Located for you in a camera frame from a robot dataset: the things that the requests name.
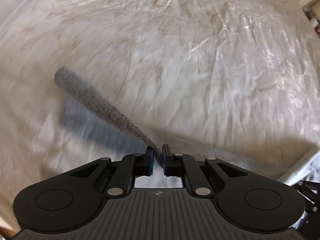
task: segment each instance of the white bed sheet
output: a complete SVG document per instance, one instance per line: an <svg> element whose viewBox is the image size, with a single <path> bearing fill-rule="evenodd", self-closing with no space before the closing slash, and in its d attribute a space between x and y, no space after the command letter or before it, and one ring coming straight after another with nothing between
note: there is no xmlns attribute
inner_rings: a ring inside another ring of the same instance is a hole
<svg viewBox="0 0 320 240"><path fill-rule="evenodd" d="M278 178L319 145L320 43L295 0L31 0L23 7L0 28L6 227L19 229L11 205L24 187L101 156L120 158L60 127L63 92L53 78L63 65L175 150L189 144L173 138L221 147ZM201 149L192 150L198 159L206 157ZM319 179L314 156L293 180Z"/></svg>

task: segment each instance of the gray towel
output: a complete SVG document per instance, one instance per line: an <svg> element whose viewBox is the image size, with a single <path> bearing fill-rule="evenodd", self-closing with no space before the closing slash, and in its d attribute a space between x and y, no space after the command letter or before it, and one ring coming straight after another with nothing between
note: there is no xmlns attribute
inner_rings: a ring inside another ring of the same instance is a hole
<svg viewBox="0 0 320 240"><path fill-rule="evenodd" d="M163 166L156 143L104 100L92 85L65 67L56 72L54 83L67 94L62 120L67 130L125 154L144 153L150 146L157 162Z"/></svg>

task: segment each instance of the bed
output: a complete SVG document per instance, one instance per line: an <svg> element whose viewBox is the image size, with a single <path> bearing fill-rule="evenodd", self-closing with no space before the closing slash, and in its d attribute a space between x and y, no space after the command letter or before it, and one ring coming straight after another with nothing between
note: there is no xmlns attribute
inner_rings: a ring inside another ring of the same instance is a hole
<svg viewBox="0 0 320 240"><path fill-rule="evenodd" d="M320 180L320 42L295 0L1 2L0 226L24 187L122 157L60 126L61 66L173 152Z"/></svg>

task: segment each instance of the crosshair logo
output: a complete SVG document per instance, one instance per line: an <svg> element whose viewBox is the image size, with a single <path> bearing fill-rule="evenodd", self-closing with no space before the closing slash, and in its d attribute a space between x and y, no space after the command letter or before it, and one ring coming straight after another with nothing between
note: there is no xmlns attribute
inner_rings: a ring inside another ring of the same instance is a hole
<svg viewBox="0 0 320 240"><path fill-rule="evenodd" d="M154 194L156 194L158 197L160 197L161 195L164 194L164 192L162 192L162 191L160 191L160 190L158 189L158 191L156 191Z"/></svg>

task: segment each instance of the ridged black surface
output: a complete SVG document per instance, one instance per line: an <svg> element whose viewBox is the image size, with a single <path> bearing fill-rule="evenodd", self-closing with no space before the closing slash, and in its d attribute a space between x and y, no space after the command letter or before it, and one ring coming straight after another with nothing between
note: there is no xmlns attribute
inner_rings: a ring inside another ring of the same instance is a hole
<svg viewBox="0 0 320 240"><path fill-rule="evenodd" d="M15 240L303 240L293 228L257 234L226 221L208 199L186 189L134 188L129 196L107 201L101 213L82 228L61 234L21 231Z"/></svg>

